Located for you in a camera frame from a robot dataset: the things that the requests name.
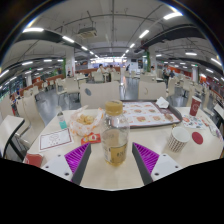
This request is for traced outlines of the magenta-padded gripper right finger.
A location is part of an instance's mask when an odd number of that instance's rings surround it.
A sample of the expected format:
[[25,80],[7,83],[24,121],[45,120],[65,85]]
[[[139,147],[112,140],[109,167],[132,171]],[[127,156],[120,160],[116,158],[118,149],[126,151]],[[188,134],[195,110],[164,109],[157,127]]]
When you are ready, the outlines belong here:
[[132,143],[132,153],[145,185],[182,169],[168,154],[156,152],[138,143]]

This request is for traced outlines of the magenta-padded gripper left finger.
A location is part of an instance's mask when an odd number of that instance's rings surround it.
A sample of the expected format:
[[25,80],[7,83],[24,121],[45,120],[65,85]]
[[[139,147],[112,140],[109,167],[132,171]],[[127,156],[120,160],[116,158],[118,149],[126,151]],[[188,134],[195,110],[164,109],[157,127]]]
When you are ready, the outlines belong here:
[[86,143],[65,155],[57,155],[48,161],[42,169],[65,180],[79,185],[91,154],[91,144]]

